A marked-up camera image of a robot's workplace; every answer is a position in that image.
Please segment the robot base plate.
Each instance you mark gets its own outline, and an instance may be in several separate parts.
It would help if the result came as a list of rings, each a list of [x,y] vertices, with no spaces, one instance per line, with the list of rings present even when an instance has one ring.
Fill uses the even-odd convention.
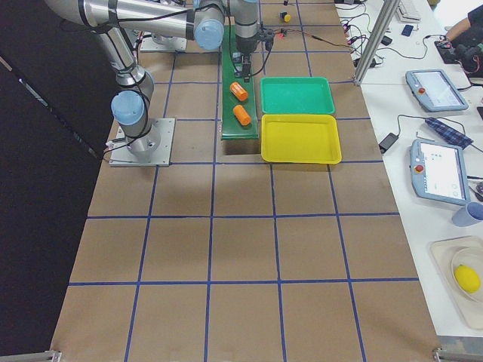
[[[146,33],[140,42],[140,51],[145,53],[184,52],[186,44],[185,38],[164,37],[155,33]]]
[[[176,120],[174,118],[151,118],[151,129],[147,135],[131,141],[118,126],[116,140],[109,144],[111,167],[167,167],[171,161],[171,150]]]

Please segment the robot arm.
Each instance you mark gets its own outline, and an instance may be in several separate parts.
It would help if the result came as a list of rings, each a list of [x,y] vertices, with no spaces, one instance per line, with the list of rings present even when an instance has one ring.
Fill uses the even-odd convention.
[[[195,1],[192,8],[152,1],[48,1],[63,20],[96,35],[107,54],[121,91],[111,102],[115,120],[125,135],[125,148],[137,159],[149,158],[161,136],[148,111],[153,77],[138,64],[123,34],[133,29],[165,38],[192,40],[205,50],[221,46],[226,20],[235,22],[236,48],[241,53],[244,80],[254,76],[251,55],[259,43],[273,45],[274,33],[263,26],[256,1]]]

